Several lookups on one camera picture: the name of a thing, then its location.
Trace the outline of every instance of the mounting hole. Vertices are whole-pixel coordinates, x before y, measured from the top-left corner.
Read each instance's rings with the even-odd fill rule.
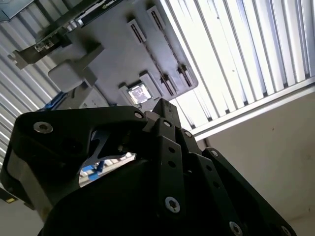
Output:
[[[173,197],[167,197],[165,199],[165,206],[172,213],[178,213],[181,210],[181,206],[179,205],[178,201]]]
[[[207,169],[208,169],[208,171],[212,171],[212,168],[208,165],[207,165]]]
[[[234,233],[235,236],[242,236],[243,235],[242,229],[239,227],[238,224],[236,224],[233,221],[231,221],[229,224],[230,224],[230,229]]]
[[[82,145],[72,138],[64,139],[61,143],[61,147],[63,150],[71,154],[78,154],[82,150]]]
[[[281,228],[287,236],[291,236],[290,231],[285,226],[281,226]]]
[[[220,185],[217,183],[217,182],[213,182],[213,185],[214,185],[214,187],[216,187],[216,188],[220,188]]]
[[[218,153],[217,153],[216,151],[214,151],[214,150],[212,150],[211,153],[212,153],[212,155],[213,155],[214,157],[218,157],[218,156],[219,156]]]
[[[172,162],[172,161],[168,161],[168,165],[169,165],[170,167],[172,167],[172,168],[175,168],[175,167],[176,167],[175,163]]]
[[[54,130],[50,123],[43,122],[43,121],[36,122],[33,128],[36,132],[41,133],[41,134],[49,134],[53,132]]]
[[[175,150],[171,147],[168,148],[168,150],[171,152],[171,153],[175,153]]]
[[[191,133],[189,133],[188,131],[185,131],[185,134],[186,134],[186,136],[187,136],[187,137],[189,137],[189,138],[191,138],[191,137],[192,137],[192,134],[191,134]]]
[[[171,125],[171,123],[169,123],[168,121],[164,121],[164,124],[167,126],[167,127],[171,127],[172,125]]]
[[[139,112],[134,112],[134,115],[139,119],[143,118],[143,115]]]

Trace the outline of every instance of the vent slot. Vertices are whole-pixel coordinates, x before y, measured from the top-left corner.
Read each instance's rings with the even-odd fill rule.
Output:
[[[140,44],[144,43],[146,41],[146,38],[143,32],[141,31],[140,27],[138,26],[136,20],[133,19],[132,21],[128,23],[128,25],[130,26],[130,29],[132,31],[132,34],[135,40],[139,42]]]
[[[182,65],[178,68],[178,73],[181,75],[182,80],[186,82],[188,87],[192,87],[192,79],[190,73],[188,72],[186,66]]]
[[[147,10],[147,13],[149,14],[157,30],[163,31],[163,29],[165,29],[165,23],[161,18],[161,15],[158,12],[157,7],[156,6],[151,7],[149,10]]]

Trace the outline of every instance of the blue object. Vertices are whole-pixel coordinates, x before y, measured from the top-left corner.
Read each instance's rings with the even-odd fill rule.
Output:
[[[89,177],[89,180],[96,180],[96,179],[98,179],[98,174],[97,174],[97,172],[95,172],[95,173],[93,173],[93,174],[90,174],[90,175],[88,175],[88,177]]]
[[[93,167],[93,166],[86,166],[86,167],[83,167],[83,168],[82,168],[82,171],[83,171],[83,172],[91,171],[91,170],[94,170],[94,167]]]
[[[53,110],[56,105],[60,103],[60,101],[65,97],[66,93],[60,92],[58,93],[49,103],[47,103],[40,111],[50,111]]]

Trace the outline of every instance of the white corrugated panel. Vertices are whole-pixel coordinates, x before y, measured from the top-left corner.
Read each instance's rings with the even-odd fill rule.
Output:
[[[54,20],[67,11],[61,0],[40,2]],[[59,91],[47,75],[56,66],[49,57],[23,70],[8,58],[14,50],[33,45],[36,34],[48,25],[49,20],[35,3],[10,22],[0,24],[0,163],[3,162],[16,117],[42,108]]]
[[[194,92],[176,98],[183,123],[198,140],[279,100],[314,92],[312,1],[161,3],[199,81]],[[202,99],[206,93],[211,112]]]

